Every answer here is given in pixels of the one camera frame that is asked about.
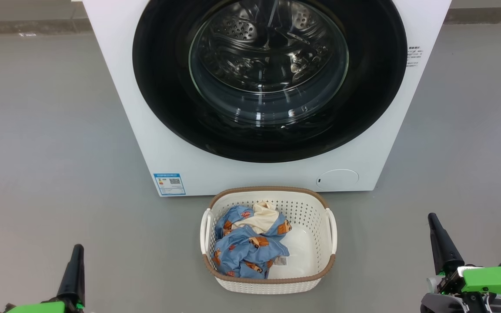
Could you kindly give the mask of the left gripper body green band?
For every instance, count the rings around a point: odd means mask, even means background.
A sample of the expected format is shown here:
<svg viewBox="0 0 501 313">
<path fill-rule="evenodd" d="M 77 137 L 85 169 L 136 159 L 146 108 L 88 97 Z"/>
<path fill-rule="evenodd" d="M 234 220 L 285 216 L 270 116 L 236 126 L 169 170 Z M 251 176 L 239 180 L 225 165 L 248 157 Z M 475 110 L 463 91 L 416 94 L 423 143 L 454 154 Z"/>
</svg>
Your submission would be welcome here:
<svg viewBox="0 0 501 313">
<path fill-rule="evenodd" d="M 41 303 L 16 306 L 8 303 L 0 313 L 83 313 L 85 305 L 70 299 L 52 298 Z"/>
</svg>

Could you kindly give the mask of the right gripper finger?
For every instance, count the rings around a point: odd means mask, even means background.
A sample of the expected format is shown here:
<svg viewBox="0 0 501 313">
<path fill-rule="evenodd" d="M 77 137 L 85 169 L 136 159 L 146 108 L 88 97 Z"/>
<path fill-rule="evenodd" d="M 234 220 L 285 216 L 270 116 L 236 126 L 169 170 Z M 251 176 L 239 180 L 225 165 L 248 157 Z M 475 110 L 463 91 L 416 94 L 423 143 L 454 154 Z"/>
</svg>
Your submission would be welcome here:
<svg viewBox="0 0 501 313">
<path fill-rule="evenodd" d="M 435 213 L 428 214 L 428 222 L 435 274 L 451 275 L 464 266 L 465 261 Z"/>
</svg>

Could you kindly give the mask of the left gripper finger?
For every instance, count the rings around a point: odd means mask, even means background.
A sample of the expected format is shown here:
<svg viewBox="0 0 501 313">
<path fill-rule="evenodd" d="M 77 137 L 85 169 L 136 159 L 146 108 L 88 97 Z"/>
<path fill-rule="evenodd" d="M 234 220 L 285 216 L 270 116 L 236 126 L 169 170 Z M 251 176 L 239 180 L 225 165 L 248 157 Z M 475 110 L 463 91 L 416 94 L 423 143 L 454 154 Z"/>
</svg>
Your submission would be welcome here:
<svg viewBox="0 0 501 313">
<path fill-rule="evenodd" d="M 58 288 L 57 299 L 63 301 L 66 307 L 85 307 L 85 262 L 82 244 L 73 247 Z"/>
</svg>

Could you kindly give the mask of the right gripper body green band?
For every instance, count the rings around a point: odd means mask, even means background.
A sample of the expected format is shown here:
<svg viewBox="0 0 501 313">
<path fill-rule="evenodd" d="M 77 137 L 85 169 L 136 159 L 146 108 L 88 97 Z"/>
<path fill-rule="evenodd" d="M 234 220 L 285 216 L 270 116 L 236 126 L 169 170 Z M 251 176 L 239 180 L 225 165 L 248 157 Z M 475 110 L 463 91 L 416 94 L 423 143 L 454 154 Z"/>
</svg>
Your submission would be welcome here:
<svg viewBox="0 0 501 313">
<path fill-rule="evenodd" d="M 501 263 L 461 266 L 453 274 L 427 279 L 422 313 L 501 313 Z"/>
</svg>

